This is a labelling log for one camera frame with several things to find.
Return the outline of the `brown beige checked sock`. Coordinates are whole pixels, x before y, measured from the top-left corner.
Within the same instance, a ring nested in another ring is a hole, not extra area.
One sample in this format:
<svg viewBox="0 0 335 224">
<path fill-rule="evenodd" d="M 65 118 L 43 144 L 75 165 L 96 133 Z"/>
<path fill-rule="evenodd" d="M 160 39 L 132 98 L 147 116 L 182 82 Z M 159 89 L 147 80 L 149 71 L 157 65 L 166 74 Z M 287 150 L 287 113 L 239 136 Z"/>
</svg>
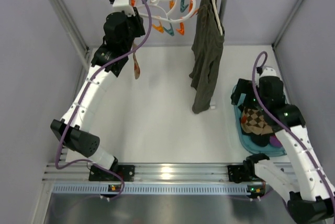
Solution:
<svg viewBox="0 0 335 224">
<path fill-rule="evenodd" d="M 271 135 L 273 129 L 259 110 L 244 107 L 240 118 L 240 126 L 244 133 L 257 136 Z"/>
</svg>

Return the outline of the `black sock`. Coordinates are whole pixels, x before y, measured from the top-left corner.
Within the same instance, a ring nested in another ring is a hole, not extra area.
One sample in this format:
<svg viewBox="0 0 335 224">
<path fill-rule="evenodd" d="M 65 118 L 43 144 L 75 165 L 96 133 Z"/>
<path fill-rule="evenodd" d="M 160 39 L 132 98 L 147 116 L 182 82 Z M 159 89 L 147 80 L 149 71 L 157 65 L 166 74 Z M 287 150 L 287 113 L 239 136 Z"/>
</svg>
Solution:
<svg viewBox="0 0 335 224">
<path fill-rule="evenodd" d="M 265 134 L 265 135 L 256 135 L 254 133 L 251 133 L 249 135 L 251 141 L 260 147 L 265 147 L 269 144 L 271 134 Z"/>
</svg>

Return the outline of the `red purple striped sock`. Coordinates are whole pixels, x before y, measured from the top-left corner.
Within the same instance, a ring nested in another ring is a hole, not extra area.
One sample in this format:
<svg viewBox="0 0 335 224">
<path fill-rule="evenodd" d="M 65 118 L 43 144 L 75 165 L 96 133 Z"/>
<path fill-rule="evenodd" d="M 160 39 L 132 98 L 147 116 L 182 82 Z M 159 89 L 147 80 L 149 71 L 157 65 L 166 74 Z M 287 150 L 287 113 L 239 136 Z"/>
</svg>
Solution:
<svg viewBox="0 0 335 224">
<path fill-rule="evenodd" d="M 270 136 L 269 143 L 274 148 L 281 148 L 282 147 L 281 142 L 279 141 L 279 139 L 275 135 Z"/>
</svg>

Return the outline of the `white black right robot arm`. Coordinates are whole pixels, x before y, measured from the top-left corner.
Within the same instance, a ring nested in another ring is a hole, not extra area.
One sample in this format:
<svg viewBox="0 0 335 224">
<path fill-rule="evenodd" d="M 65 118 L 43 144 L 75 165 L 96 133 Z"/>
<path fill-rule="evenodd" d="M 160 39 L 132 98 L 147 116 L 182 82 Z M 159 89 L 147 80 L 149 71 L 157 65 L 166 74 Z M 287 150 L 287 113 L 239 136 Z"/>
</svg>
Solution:
<svg viewBox="0 0 335 224">
<path fill-rule="evenodd" d="M 297 106 L 288 104 L 283 82 L 275 75 L 257 81 L 239 79 L 231 103 L 240 111 L 238 129 L 257 146 L 276 138 L 289 158 L 297 182 L 280 170 L 264 151 L 243 161 L 245 176 L 268 183 L 286 204 L 296 223 L 334 218 L 334 185 L 318 161 L 305 120 Z"/>
</svg>

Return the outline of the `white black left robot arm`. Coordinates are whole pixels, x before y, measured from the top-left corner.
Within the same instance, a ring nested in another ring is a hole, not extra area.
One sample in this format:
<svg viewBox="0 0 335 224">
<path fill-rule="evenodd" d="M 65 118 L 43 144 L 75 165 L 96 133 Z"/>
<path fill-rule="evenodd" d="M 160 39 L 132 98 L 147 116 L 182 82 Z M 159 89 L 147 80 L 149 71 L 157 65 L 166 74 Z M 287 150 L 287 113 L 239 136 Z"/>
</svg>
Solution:
<svg viewBox="0 0 335 224">
<path fill-rule="evenodd" d="M 82 88 L 69 110 L 60 120 L 53 120 L 50 128 L 64 147 L 80 155 L 78 161 L 91 161 L 115 172 L 117 158 L 104 150 L 100 138 L 90 129 L 102 98 L 134 52 L 134 40 L 143 36 L 145 30 L 135 7 L 128 12 L 124 9 L 112 12 L 103 28 L 103 43 L 94 53 Z"/>
</svg>

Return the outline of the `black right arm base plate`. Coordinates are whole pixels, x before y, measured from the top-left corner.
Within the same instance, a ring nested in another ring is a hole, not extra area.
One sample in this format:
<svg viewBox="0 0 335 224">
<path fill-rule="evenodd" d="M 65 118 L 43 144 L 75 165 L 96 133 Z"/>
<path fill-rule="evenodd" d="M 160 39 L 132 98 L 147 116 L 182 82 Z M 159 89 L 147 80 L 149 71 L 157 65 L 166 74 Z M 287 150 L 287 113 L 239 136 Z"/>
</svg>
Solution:
<svg viewBox="0 0 335 224">
<path fill-rule="evenodd" d="M 256 182 L 260 179 L 252 173 L 252 170 L 244 165 L 228 165 L 228 178 L 230 182 Z"/>
</svg>

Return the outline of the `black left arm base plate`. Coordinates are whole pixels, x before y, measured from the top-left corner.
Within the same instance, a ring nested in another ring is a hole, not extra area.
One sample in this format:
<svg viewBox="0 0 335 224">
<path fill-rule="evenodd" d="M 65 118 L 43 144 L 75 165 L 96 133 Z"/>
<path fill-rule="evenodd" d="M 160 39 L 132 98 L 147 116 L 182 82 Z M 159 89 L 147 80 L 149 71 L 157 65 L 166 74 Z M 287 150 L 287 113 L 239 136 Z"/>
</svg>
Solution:
<svg viewBox="0 0 335 224">
<path fill-rule="evenodd" d="M 135 175 L 135 166 L 134 165 L 118 165 L 118 169 L 115 172 L 118 174 L 125 182 L 132 182 L 134 175 Z M 95 166 L 90 168 L 90 174 L 88 180 L 91 182 L 98 182 L 98 181 L 119 181 L 118 178 L 107 173 Z"/>
</svg>

